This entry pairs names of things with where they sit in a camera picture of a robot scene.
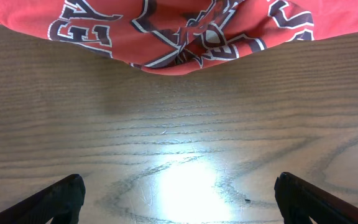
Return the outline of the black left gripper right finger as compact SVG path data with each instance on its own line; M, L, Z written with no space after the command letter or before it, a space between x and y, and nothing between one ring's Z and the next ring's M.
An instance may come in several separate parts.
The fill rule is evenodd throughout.
M285 224L358 223L358 208L317 186L283 172L274 185Z

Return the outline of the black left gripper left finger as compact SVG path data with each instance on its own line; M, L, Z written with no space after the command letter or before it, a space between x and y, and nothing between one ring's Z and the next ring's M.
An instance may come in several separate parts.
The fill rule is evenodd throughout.
M85 202L85 184L71 174L0 212L0 224L77 224Z

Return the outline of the red printed t-shirt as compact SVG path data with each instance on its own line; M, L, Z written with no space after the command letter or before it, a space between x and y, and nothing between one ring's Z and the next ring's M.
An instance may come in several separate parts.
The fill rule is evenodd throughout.
M285 42L358 32L358 0L0 0L0 25L184 75Z

